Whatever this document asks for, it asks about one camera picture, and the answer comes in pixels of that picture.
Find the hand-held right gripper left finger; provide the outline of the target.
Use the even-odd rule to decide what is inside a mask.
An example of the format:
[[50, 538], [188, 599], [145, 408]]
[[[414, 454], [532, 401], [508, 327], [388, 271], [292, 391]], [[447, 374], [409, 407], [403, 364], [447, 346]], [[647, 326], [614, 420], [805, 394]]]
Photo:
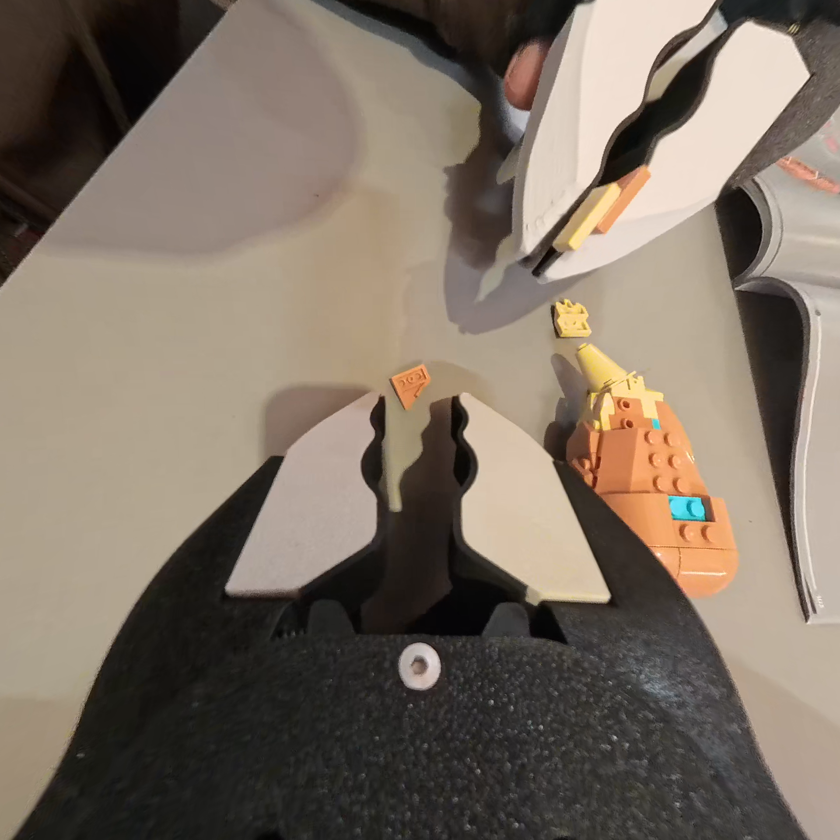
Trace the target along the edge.
[[371, 596], [384, 565], [384, 435], [384, 396], [367, 392], [289, 447], [226, 582], [226, 595]]

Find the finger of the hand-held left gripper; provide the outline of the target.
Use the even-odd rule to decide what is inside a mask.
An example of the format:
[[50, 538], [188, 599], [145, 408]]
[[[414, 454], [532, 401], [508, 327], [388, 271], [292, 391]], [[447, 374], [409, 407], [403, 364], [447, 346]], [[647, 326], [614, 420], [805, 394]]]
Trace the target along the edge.
[[565, 253], [551, 245], [534, 263], [541, 282], [607, 266], [711, 205], [809, 80], [791, 35], [743, 18], [715, 35], [677, 70], [660, 96], [651, 98], [655, 77], [668, 59], [711, 20], [658, 66], [641, 112], [617, 135], [591, 190], [640, 165], [648, 166], [649, 181], [606, 234], [594, 231], [580, 248]]
[[538, 263], [598, 183], [617, 135], [641, 112], [668, 52], [714, 14], [712, 1], [580, 3], [553, 42], [518, 153], [516, 258]]

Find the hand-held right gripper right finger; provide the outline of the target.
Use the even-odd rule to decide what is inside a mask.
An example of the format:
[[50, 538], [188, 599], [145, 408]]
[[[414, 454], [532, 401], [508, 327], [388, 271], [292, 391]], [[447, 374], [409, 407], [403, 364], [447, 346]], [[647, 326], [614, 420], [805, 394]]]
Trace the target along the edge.
[[467, 392], [451, 408], [456, 573], [535, 606], [608, 603], [611, 593], [548, 452]]

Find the orange wedge brick plate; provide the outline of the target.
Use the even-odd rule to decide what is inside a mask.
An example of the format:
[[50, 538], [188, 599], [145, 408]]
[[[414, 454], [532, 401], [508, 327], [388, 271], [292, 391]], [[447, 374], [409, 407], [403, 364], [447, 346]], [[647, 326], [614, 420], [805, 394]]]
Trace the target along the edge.
[[425, 364], [417, 364], [407, 370], [392, 375], [389, 379], [400, 406], [410, 411], [431, 382], [431, 376]]

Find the grey desk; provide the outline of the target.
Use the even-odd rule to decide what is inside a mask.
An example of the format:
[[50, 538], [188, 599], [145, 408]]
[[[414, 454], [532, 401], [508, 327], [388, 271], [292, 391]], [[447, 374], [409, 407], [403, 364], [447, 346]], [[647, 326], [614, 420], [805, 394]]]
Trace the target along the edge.
[[[710, 209], [574, 285], [493, 266], [494, 86], [330, 2], [240, 2], [2, 287], [2, 838], [66, 749], [162, 564], [265, 461], [369, 391], [408, 513], [397, 629], [446, 590], [445, 399], [540, 443], [581, 388], [550, 302], [665, 393], [728, 504], [696, 603], [811, 838], [838, 838], [838, 625], [803, 621], [738, 297]], [[389, 379], [425, 364], [410, 411]]]

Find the person's left hand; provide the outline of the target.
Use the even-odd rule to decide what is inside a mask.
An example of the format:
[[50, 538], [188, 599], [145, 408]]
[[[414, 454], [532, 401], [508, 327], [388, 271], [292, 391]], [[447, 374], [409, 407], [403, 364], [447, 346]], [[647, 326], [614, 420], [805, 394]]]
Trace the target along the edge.
[[505, 99], [513, 108], [521, 111], [532, 109], [552, 42], [548, 37], [532, 38], [518, 47], [510, 59], [502, 86]]

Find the orange brick model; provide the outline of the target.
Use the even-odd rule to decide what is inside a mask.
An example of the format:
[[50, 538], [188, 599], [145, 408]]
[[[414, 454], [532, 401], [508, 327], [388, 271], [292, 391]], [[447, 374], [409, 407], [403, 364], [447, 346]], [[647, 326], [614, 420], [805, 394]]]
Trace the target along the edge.
[[662, 392], [593, 344], [575, 356], [587, 393], [567, 462], [688, 597], [720, 593], [739, 552], [727, 506], [710, 495], [682, 423]]

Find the grey instruction booklet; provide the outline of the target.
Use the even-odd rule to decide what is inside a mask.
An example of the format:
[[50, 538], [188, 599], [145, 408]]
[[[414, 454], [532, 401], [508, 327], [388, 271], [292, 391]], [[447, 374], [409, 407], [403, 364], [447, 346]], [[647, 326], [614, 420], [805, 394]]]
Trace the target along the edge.
[[805, 620], [839, 621], [839, 117], [721, 198]]

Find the yellow bracket brick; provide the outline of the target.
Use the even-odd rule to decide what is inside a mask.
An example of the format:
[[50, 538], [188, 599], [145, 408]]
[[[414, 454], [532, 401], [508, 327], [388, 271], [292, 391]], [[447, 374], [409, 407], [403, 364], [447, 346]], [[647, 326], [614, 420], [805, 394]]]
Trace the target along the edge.
[[589, 338], [589, 312], [584, 305], [569, 299], [556, 301], [552, 305], [553, 327], [559, 339]]

